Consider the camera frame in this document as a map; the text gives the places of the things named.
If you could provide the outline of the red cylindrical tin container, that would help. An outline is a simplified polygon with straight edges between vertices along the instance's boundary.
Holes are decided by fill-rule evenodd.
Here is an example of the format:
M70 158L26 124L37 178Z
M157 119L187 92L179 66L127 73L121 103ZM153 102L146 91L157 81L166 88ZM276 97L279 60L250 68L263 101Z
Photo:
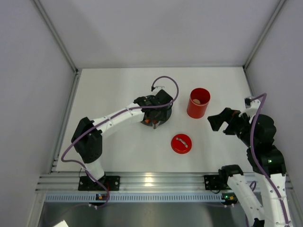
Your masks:
M211 95L204 88L195 88L191 91L187 105L187 114L194 119L200 119L205 115Z

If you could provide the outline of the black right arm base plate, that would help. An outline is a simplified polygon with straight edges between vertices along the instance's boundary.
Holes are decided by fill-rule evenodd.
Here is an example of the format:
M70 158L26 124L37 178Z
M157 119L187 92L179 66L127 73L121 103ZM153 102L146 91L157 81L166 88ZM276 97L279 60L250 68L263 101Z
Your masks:
M228 190L229 186L223 182L219 175L204 175L205 189L208 191Z

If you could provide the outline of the right aluminium frame post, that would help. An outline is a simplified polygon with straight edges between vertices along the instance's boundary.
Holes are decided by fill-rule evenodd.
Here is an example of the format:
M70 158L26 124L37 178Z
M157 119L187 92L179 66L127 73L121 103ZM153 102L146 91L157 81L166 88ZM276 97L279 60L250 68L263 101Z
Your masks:
M244 72L247 71L248 67L250 66L251 62L253 61L255 55L257 54L259 48L265 41L266 37L268 36L271 28L273 27L274 23L276 22L277 18L279 17L280 13L282 12L283 8L287 4L288 0L279 0L274 7L273 12L269 15L268 20L266 21L263 29L261 30L260 35L258 36L256 42L253 45L245 63L243 64Z

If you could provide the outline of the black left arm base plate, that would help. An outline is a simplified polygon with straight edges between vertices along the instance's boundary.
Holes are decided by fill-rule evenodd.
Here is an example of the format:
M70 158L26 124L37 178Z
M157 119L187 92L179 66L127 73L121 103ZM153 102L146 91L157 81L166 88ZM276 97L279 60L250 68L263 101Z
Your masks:
M120 188L120 176L110 175L105 176L99 180L99 183L93 181L89 176L81 176L78 184L79 191L103 191L103 187L108 191L119 191Z

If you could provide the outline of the blue ceramic plate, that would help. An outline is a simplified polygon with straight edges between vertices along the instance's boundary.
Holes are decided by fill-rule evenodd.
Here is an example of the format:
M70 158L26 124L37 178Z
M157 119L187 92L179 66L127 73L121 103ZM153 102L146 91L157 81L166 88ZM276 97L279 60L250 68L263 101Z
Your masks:
M160 121L160 125L163 125L168 121L172 114L172 105L160 108L160 109L152 109L152 110L144 110L145 115L141 123L145 126L152 127L152 121L158 120Z

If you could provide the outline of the aluminium mounting rail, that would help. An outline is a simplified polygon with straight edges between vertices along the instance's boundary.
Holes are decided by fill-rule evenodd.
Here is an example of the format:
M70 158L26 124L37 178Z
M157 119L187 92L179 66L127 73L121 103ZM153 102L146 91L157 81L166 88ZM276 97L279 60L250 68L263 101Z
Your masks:
M205 192L207 173L136 173L108 172L120 177L120 192ZM84 172L52 172L41 175L36 192L76 192Z

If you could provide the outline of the red tin lid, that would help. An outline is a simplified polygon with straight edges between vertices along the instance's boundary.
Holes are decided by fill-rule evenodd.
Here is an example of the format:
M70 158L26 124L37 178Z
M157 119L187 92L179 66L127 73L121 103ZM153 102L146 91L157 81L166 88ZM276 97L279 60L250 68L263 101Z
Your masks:
M178 154L186 154L192 149L192 140L186 134L177 134L171 140L171 147Z

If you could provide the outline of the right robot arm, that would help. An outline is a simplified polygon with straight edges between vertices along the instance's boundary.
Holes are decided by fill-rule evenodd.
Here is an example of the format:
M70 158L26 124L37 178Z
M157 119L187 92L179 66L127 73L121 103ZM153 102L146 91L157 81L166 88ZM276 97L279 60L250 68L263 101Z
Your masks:
M213 131L219 131L222 124L227 123L224 134L237 136L248 147L247 158L255 173L262 200L257 199L238 165L223 166L218 173L223 184L236 195L249 226L292 226L285 190L285 160L274 145L274 120L267 115L252 117L230 108L207 119Z

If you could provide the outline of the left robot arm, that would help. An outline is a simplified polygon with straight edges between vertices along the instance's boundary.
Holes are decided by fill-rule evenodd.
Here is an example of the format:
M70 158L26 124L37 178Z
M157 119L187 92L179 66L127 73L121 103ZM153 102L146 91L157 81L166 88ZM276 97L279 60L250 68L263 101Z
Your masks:
M87 179L97 185L96 181L104 183L105 171L101 166L103 139L133 123L142 123L145 126L156 129L164 124L171 116L173 98L163 89L155 95L142 96L135 99L126 108L102 118L90 120L84 117L71 138L74 143L78 137L86 131L74 148L82 159L86 171L89 172Z

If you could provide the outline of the aluminium frame post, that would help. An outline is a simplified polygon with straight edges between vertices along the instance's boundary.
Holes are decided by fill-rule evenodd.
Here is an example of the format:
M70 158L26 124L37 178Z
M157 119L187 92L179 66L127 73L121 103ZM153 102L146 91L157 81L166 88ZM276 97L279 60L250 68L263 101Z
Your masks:
M50 31L51 35L53 36L53 39L55 40L57 46L59 47L62 55L64 56L65 60L68 62L71 70L74 73L78 73L78 69L75 65L75 63L73 62L71 56L68 53L68 50L66 49L66 46L64 45L59 33L57 32L51 18L49 17L49 15L47 14L42 2L40 0L32 0L31 1L34 5L34 7L36 8L37 12L39 13L39 15L41 16L42 20L44 21L46 27L48 28L48 30Z
M256 42L253 45L245 63L243 64L244 72L247 71L248 67L250 66L251 62L253 61L255 55L257 54L259 48L265 41L266 37L268 36L271 28L273 27L274 23L276 22L277 18L279 17L280 13L282 12L283 8L287 4L288 0L279 0L274 7L273 12L269 15L268 20L266 21L263 29L261 30L260 35L258 36Z

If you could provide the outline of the left aluminium frame post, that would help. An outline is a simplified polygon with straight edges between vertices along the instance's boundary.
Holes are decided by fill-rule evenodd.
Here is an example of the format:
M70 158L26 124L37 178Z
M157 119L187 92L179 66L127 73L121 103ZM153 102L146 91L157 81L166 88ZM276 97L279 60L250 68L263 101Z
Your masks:
M55 40L57 46L59 47L62 55L64 56L65 60L68 62L71 70L74 73L78 73L78 69L75 65L75 63L73 62L71 56L68 53L68 50L66 49L66 46L64 45L59 33L57 32L51 18L49 17L49 15L47 14L42 2L40 0L32 0L31 1L34 5L34 7L36 8L37 12L39 13L39 15L41 16L42 20L44 21L46 27L48 28L48 30L50 31L51 35L53 36L53 39Z

